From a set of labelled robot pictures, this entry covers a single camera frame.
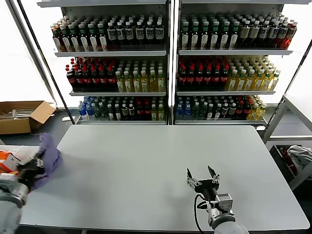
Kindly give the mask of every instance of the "dark bottle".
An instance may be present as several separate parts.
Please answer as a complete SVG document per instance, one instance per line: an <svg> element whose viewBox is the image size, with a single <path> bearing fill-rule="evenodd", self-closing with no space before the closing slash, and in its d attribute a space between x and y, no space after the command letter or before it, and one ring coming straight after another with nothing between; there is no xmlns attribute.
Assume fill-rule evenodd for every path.
<svg viewBox="0 0 312 234"><path fill-rule="evenodd" d="M145 31L146 31L146 40L147 40L147 43L148 43L149 45L154 44L154 40L155 40L155 28L154 28L154 26L152 25L152 22L151 22L151 21L148 21L148 22L147 22L147 27L146 27Z"/></svg>
<svg viewBox="0 0 312 234"><path fill-rule="evenodd" d="M195 87L197 88L201 88L202 82L203 82L203 67L200 66L198 68L198 72L196 74L196 79L195 79Z"/></svg>
<svg viewBox="0 0 312 234"><path fill-rule="evenodd" d="M211 66L207 66L203 79L203 88L208 87L211 82Z"/></svg>
<svg viewBox="0 0 312 234"><path fill-rule="evenodd" d="M119 45L125 44L125 42L126 42L126 32L125 32L125 29L124 29L124 27L123 27L121 22L117 23L116 33L117 33L117 39L118 39Z"/></svg>
<svg viewBox="0 0 312 234"><path fill-rule="evenodd" d="M127 44L132 45L134 43L135 34L134 34L134 30L130 22L126 22L125 32L126 32Z"/></svg>
<svg viewBox="0 0 312 234"><path fill-rule="evenodd" d="M188 88L192 88L192 85L193 85L193 82L194 82L194 77L195 77L194 67L191 66L190 70L189 70L189 73L188 73L188 75L186 77L186 86Z"/></svg>
<svg viewBox="0 0 312 234"><path fill-rule="evenodd" d="M191 32L191 50L197 49L197 42L198 42L198 21L193 22L193 30Z"/></svg>
<svg viewBox="0 0 312 234"><path fill-rule="evenodd" d="M274 22L274 26L271 26L269 29L268 37L265 40L265 46L267 48L274 48L274 40L279 31L279 21Z"/></svg>
<svg viewBox="0 0 312 234"><path fill-rule="evenodd" d="M240 27L239 38L238 38L238 48L245 48L250 31L250 21L246 20L245 23Z"/></svg>
<svg viewBox="0 0 312 234"><path fill-rule="evenodd" d="M270 22L268 20L264 21L263 25L259 29L258 37L256 40L257 48L265 47L265 40L268 36L269 29L270 29L269 23Z"/></svg>
<svg viewBox="0 0 312 234"><path fill-rule="evenodd" d="M136 27L136 40L137 40L137 43L139 45L142 45L142 44L144 44L144 39L145 39L144 27L142 26L142 23L140 21L137 22L136 24L137 24L137 27Z"/></svg>
<svg viewBox="0 0 312 234"><path fill-rule="evenodd" d="M219 22L214 21L213 30L210 34L210 41L209 41L211 50L216 49L216 45L217 45L217 41L218 41L218 31L219 31Z"/></svg>
<svg viewBox="0 0 312 234"><path fill-rule="evenodd" d="M83 23L78 25L79 27L79 37L82 44L82 48L84 51L88 52L90 51L89 45L91 45L91 42L89 40L89 34L86 32L85 26Z"/></svg>
<svg viewBox="0 0 312 234"><path fill-rule="evenodd" d="M235 110L235 115L234 115L235 118L241 118L242 111L243 111L243 104L244 104L244 101L239 101Z"/></svg>
<svg viewBox="0 0 312 234"><path fill-rule="evenodd" d="M161 21L157 21L157 26L155 27L155 38L156 44L162 45L164 43L164 26Z"/></svg>
<svg viewBox="0 0 312 234"><path fill-rule="evenodd" d="M181 33L181 50L187 50L189 43L189 23L183 22L183 29Z"/></svg>
<svg viewBox="0 0 312 234"><path fill-rule="evenodd" d="M218 47L220 47L220 50L226 49L228 38L229 38L229 26L230 26L230 22L225 21L223 23L222 34L219 37L219 43L218 43Z"/></svg>

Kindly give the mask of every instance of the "juice bottle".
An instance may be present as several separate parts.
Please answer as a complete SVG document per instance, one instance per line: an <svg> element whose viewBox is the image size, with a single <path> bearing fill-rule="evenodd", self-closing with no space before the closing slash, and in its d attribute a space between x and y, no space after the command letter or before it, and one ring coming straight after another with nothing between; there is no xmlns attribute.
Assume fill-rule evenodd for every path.
<svg viewBox="0 0 312 234"><path fill-rule="evenodd" d="M278 82L278 76L279 74L281 73L280 70L276 70L275 73L274 73L274 76L273 76L273 79L271 79L271 82L269 84L269 91L274 91L275 87L276 87L276 84Z"/></svg>
<svg viewBox="0 0 312 234"><path fill-rule="evenodd" d="M248 75L245 76L245 83L244 83L244 86L243 86L243 90L244 91L249 91L250 90L251 84L253 82L253 77L254 77L254 69L251 69L249 71Z"/></svg>
<svg viewBox="0 0 312 234"><path fill-rule="evenodd" d="M158 90L157 78L155 70L150 71L150 92L155 93Z"/></svg>
<svg viewBox="0 0 312 234"><path fill-rule="evenodd" d="M271 69L267 70L265 77L264 77L264 79L261 83L261 86L259 88L260 91L267 91L269 84L270 84L270 81L271 81L271 74L272 74L272 70Z"/></svg>

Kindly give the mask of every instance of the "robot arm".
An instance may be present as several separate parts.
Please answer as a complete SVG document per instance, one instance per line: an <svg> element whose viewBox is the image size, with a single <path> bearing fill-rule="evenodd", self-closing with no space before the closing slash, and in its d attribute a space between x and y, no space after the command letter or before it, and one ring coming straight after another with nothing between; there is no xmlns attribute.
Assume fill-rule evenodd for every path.
<svg viewBox="0 0 312 234"><path fill-rule="evenodd" d="M195 222L200 229L196 217L196 209L206 210L208 213L208 224L214 229L215 234L249 234L245 227L237 224L234 213L232 212L233 199L230 194L218 194L220 175L208 166L212 179L197 181L192 177L187 169L187 184L198 193L195 197L194 215ZM196 205L197 198L201 197L204 201Z"/></svg>

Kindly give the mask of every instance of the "purple cloth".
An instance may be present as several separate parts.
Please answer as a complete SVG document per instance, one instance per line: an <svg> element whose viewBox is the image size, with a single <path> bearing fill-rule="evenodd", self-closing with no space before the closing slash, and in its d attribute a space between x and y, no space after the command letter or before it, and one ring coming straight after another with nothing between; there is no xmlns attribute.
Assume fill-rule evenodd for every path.
<svg viewBox="0 0 312 234"><path fill-rule="evenodd" d="M51 173L63 160L60 151L55 147L53 137L48 133L40 134L39 152L43 151L45 151L42 158L45 173L36 176L38 180L35 182L35 186L32 189L37 189L45 185Z"/></svg>

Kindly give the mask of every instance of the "yellow drink bottle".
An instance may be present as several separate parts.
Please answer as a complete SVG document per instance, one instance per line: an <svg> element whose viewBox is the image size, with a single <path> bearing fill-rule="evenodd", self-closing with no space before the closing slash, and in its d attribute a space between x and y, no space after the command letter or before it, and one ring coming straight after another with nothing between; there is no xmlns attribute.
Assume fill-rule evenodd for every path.
<svg viewBox="0 0 312 234"><path fill-rule="evenodd" d="M253 82L253 77L254 77L254 69L251 69L248 73L247 76L245 76L245 83L244 83L244 86L243 86L243 90L244 91L249 91L250 90L250 87L252 85L252 82Z"/></svg>

